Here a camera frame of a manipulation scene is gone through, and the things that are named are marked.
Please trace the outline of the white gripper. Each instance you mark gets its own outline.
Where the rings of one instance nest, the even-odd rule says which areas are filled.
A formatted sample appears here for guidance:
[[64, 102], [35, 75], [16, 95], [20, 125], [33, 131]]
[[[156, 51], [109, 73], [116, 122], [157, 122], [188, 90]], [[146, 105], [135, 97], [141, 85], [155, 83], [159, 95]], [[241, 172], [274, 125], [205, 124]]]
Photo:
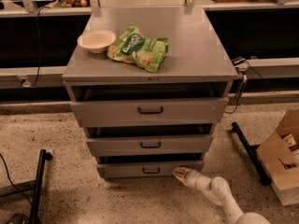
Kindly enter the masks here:
[[196, 170], [190, 170], [187, 167], [176, 167], [172, 173], [178, 181], [188, 188], [197, 189], [201, 192], [211, 190], [212, 179]]

